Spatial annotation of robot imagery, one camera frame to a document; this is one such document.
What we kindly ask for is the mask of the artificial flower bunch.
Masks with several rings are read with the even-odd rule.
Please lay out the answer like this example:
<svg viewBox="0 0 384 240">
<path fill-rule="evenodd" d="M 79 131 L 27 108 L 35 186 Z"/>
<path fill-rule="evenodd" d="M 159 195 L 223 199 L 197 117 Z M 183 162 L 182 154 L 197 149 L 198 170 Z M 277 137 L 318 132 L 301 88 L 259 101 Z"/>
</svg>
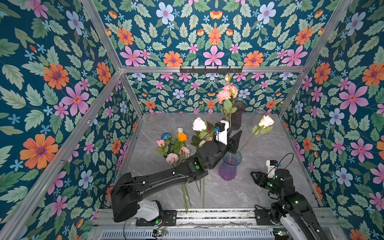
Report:
<svg viewBox="0 0 384 240">
<path fill-rule="evenodd" d="M 214 126 L 196 118 L 193 122 L 193 131 L 195 132 L 191 138 L 191 145 L 199 149 L 204 143 L 214 139 Z M 192 156 L 192 152 L 187 145 L 188 136 L 183 128 L 177 129 L 177 136 L 172 137 L 170 133 L 164 133 L 160 140 L 157 141 L 156 151 L 166 160 L 170 166 L 177 167 L 184 160 Z"/>
</svg>

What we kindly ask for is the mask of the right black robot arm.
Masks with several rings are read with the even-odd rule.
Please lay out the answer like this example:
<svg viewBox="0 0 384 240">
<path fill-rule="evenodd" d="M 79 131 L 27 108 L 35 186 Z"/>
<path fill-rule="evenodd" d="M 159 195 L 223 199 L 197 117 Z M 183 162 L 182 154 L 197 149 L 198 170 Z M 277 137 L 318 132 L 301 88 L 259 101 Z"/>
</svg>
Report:
<svg viewBox="0 0 384 240">
<path fill-rule="evenodd" d="M 277 169 L 273 177 L 251 172 L 256 185 L 277 196 L 271 207 L 255 206 L 258 224 L 283 226 L 294 240 L 326 240 L 313 208 L 304 195 L 296 191 L 294 179 L 287 169 Z"/>
</svg>

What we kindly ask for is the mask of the cream white rose stem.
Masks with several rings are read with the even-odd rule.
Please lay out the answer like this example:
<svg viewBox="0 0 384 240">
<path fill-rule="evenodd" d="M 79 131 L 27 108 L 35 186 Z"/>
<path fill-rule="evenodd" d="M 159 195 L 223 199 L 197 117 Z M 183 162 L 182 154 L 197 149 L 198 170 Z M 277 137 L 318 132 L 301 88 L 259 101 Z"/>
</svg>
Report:
<svg viewBox="0 0 384 240">
<path fill-rule="evenodd" d="M 246 143 L 239 149 L 241 152 L 245 146 L 254 138 L 268 134 L 273 130 L 273 125 L 275 121 L 270 116 L 263 116 L 258 124 L 256 124 L 252 130 L 251 137 L 246 141 Z"/>
</svg>

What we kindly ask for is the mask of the purple blue glass vase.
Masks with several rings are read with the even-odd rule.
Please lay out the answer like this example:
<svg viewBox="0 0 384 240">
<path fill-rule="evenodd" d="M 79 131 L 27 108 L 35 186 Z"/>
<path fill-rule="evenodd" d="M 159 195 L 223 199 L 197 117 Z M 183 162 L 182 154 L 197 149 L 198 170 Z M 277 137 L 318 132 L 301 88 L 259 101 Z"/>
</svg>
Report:
<svg viewBox="0 0 384 240">
<path fill-rule="evenodd" d="M 232 181 L 237 175 L 237 167 L 242 163 L 243 156 L 237 151 L 235 154 L 227 153 L 219 167 L 219 176 L 224 181 Z"/>
</svg>

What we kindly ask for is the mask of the pink carnation stem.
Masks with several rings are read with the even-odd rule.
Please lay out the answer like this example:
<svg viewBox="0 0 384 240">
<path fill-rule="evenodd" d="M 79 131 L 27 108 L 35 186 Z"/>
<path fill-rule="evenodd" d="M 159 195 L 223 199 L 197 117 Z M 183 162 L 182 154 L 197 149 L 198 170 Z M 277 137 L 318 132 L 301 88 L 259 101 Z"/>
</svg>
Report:
<svg viewBox="0 0 384 240">
<path fill-rule="evenodd" d="M 226 85 L 218 93 L 217 98 L 219 100 L 219 104 L 223 104 L 223 107 L 221 109 L 222 113 L 224 114 L 223 120 L 228 121 L 229 127 L 231 128 L 231 115 L 237 110 L 237 108 L 234 107 L 234 102 L 238 95 L 238 89 L 233 84 L 231 84 L 230 81 L 231 77 L 226 74 Z"/>
</svg>

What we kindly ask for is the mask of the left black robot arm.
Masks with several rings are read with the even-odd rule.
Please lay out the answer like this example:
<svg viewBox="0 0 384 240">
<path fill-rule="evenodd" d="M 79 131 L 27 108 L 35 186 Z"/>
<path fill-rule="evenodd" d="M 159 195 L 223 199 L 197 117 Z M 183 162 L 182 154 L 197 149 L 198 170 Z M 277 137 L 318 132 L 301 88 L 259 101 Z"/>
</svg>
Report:
<svg viewBox="0 0 384 240">
<path fill-rule="evenodd" d="M 168 170 L 137 177 L 131 173 L 123 174 L 111 190 L 114 222 L 124 222 L 136 216 L 148 222 L 156 221 L 162 211 L 160 202 L 147 201 L 146 198 L 206 177 L 227 153 L 237 152 L 241 136 L 240 130 L 226 144 L 217 140 L 206 142 L 194 155 Z"/>
</svg>

